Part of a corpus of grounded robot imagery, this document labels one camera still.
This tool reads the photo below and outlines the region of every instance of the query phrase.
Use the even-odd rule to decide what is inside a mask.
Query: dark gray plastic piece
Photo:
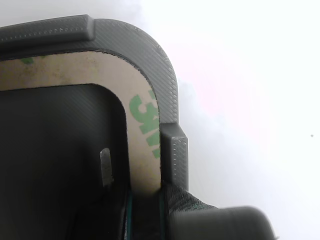
[[[166,183],[189,188],[188,138],[177,123],[160,125],[161,176]]]
[[[170,240],[275,240],[265,215],[253,207],[175,212]]]
[[[59,17],[0,28],[0,49],[91,41],[95,38],[95,21],[88,15]]]
[[[57,41],[57,35],[53,35],[52,44],[34,45],[32,48],[15,48],[11,51],[6,51],[4,49],[6,43],[0,42],[0,61],[58,53],[99,51],[119,56],[130,62],[146,77],[157,99],[160,132],[164,136],[161,140],[161,158],[165,159],[162,166],[162,169],[166,166],[165,181],[188,189],[188,140],[178,124],[178,84],[174,69],[166,53],[147,33],[122,21],[113,19],[91,20],[87,15],[63,17],[61,19],[64,23],[70,21],[77,25],[75,22],[78,18],[82,19],[81,21],[84,21],[83,18],[87,18],[88,26],[93,26],[93,30],[88,28],[91,29],[89,36],[95,35],[94,39],[88,41],[89,38],[74,39],[71,35],[65,35],[66,39],[61,42]],[[46,29],[46,24],[49,26],[49,24],[59,22],[59,19],[40,21],[42,24],[39,24],[39,22],[20,24],[15,31],[33,33],[38,31],[40,27]],[[3,29],[9,33],[11,28],[14,27],[0,28],[0,34]],[[39,43],[38,37],[40,36],[35,36],[32,40],[36,44]],[[168,133],[166,127],[163,126],[163,124],[168,123],[177,126],[179,130]],[[173,161],[178,164],[178,168],[172,168],[175,166]]]

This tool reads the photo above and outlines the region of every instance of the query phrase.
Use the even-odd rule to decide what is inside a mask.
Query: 3m adhesive liner
[[[0,78],[0,91],[82,84],[112,91],[126,115],[132,192],[148,196],[160,189],[157,100],[147,79],[129,62],[97,51],[35,56],[1,61]]]

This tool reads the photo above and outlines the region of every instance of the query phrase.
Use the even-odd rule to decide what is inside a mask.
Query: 3m logo
[[[155,94],[152,90],[149,91],[150,97],[155,100]],[[158,109],[153,105],[152,102],[145,104],[146,111],[141,112],[139,106],[143,104],[139,95],[134,96],[129,104],[130,112],[135,120],[137,120],[140,125],[140,130],[142,134],[147,134],[151,131],[156,130],[152,135],[146,138],[146,142],[150,147],[160,144],[160,131],[159,131],[159,112]],[[160,148],[154,149],[152,151],[154,157],[160,158]]]

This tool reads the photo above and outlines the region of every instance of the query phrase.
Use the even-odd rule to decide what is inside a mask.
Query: gray plastic housing
[[[151,36],[131,24],[88,15],[0,28],[0,61],[84,51],[119,56],[146,77],[159,107],[162,181],[188,190],[188,139],[179,126],[177,79]]]

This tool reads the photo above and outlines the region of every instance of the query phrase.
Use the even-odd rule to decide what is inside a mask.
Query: white background
[[[0,26],[89,14],[145,30],[178,78],[190,192],[258,207],[281,240],[317,240],[319,12],[317,0],[6,0]]]

